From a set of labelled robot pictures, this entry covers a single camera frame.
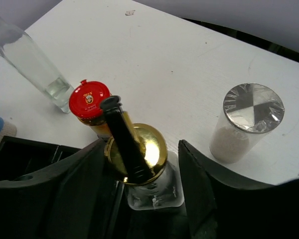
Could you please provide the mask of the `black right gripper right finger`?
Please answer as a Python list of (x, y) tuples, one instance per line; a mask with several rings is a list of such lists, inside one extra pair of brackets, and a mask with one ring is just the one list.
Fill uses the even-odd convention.
[(299, 239), (299, 178), (259, 182), (209, 159), (186, 140), (178, 159), (194, 239)]

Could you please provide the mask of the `glass bottle with brown residue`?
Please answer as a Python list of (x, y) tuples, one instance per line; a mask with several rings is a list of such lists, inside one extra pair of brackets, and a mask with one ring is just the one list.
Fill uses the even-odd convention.
[(104, 155), (113, 175), (125, 185), (128, 205), (135, 211), (180, 207), (184, 203), (178, 156), (168, 151), (153, 126), (133, 123), (119, 96), (100, 108), (111, 132)]

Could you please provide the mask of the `clear glass oil bottle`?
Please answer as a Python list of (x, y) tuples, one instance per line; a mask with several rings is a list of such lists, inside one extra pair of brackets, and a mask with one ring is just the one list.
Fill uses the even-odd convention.
[(70, 112), (74, 88), (24, 30), (1, 17), (0, 56), (64, 113)]

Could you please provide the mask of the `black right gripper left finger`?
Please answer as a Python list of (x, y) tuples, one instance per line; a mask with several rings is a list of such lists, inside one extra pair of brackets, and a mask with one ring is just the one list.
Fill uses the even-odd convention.
[(97, 140), (40, 170), (0, 181), (0, 239), (104, 239), (117, 185)]

